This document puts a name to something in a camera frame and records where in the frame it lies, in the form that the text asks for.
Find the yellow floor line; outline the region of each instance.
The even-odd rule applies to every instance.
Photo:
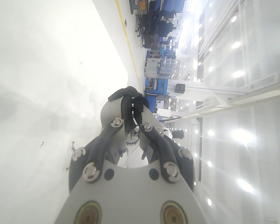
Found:
[[[127,33],[126,33],[126,29],[125,29],[123,18],[122,18],[122,13],[121,13],[121,10],[120,10],[120,7],[119,7],[118,0],[115,0],[115,1],[116,1],[116,5],[117,5],[117,9],[118,9],[118,12],[119,12],[120,19],[122,21],[122,28],[124,30],[124,34],[125,34],[125,37],[126,37],[127,45],[129,46],[129,52],[130,52],[131,57],[132,57],[132,61],[133,61],[136,77],[137,77],[137,80],[138,80],[138,83],[139,83],[140,91],[142,93],[142,88],[141,88],[139,77],[138,77],[138,74],[137,74],[137,70],[136,70],[136,66],[135,66],[135,62],[134,62],[134,57],[133,57],[133,54],[132,54],[131,45],[130,45],[130,42],[129,42],[128,38],[127,38]]]

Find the metal screw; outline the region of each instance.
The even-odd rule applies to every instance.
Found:
[[[144,131],[150,132],[153,129],[153,127],[149,123],[144,124]]]
[[[167,161],[166,163],[164,163],[163,167],[166,169],[166,172],[169,176],[169,181],[177,182],[179,180],[180,172],[179,168],[177,167],[177,165],[175,165],[175,163]]]
[[[111,123],[111,126],[118,127],[122,123],[122,120],[120,118],[115,118],[114,121]]]
[[[176,168],[173,165],[169,165],[167,167],[166,171],[167,171],[167,174],[169,176],[175,177],[177,175],[177,170],[176,170]]]
[[[158,131],[159,134],[162,134],[162,133],[163,133],[162,129],[159,128],[159,127],[157,127],[156,130]]]
[[[85,156],[86,150],[83,147],[77,148],[72,154],[72,160],[77,161],[82,155]]]
[[[94,162],[90,162],[83,170],[82,177],[87,182],[94,181],[100,174],[100,171],[96,169]]]
[[[186,157],[186,158],[192,159],[192,154],[188,149],[179,148],[178,154],[181,158]]]

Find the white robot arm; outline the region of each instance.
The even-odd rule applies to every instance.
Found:
[[[121,89],[101,112],[102,131],[72,155],[70,195],[55,224],[207,224],[194,194],[191,152],[180,148],[136,89]],[[139,125],[142,168],[117,166]]]

